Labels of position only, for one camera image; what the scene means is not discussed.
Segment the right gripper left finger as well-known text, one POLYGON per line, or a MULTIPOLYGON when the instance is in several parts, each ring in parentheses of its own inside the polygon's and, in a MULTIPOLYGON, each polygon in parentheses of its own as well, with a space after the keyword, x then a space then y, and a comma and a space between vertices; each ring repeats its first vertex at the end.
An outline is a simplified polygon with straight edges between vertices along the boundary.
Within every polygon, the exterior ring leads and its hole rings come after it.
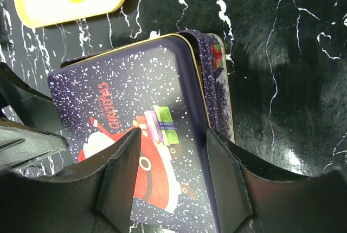
POLYGON ((54 176, 1 171, 1 232, 128 232, 141 130, 54 176))

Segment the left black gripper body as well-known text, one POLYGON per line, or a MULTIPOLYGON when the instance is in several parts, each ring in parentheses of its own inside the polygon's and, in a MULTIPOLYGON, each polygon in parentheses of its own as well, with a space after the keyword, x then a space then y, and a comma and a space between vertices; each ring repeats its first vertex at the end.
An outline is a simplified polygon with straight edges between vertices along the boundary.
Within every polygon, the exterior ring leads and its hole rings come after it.
POLYGON ((1 169, 15 169, 68 149, 52 99, 31 88, 1 63, 1 108, 10 106, 20 122, 1 113, 1 169))

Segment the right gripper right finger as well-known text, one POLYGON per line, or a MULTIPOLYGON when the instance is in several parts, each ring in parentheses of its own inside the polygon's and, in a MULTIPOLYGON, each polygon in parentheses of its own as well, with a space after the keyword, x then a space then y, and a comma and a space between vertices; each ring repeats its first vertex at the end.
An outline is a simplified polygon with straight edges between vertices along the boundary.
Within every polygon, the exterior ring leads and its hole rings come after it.
POLYGON ((207 154, 221 232, 346 232, 345 168, 303 176, 214 129, 207 154))

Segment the gold tin lid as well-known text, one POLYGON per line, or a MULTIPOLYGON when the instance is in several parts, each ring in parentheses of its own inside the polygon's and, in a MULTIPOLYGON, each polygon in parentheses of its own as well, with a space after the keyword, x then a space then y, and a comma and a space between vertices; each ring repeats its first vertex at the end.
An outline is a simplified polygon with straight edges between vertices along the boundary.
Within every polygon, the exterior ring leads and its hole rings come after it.
POLYGON ((78 60, 48 77, 76 162, 140 129, 131 218, 175 232, 217 232, 205 169, 210 120, 201 47, 181 31, 78 60))

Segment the decorated cookie tin box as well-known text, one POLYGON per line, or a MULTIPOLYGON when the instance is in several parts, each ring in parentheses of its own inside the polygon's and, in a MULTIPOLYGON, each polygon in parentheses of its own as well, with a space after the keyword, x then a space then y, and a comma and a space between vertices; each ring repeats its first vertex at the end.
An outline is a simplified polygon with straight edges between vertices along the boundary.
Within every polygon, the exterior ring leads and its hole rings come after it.
POLYGON ((68 139, 117 140, 139 128, 153 145, 202 148, 210 127, 233 137, 224 44, 183 30, 64 64, 49 86, 68 139))

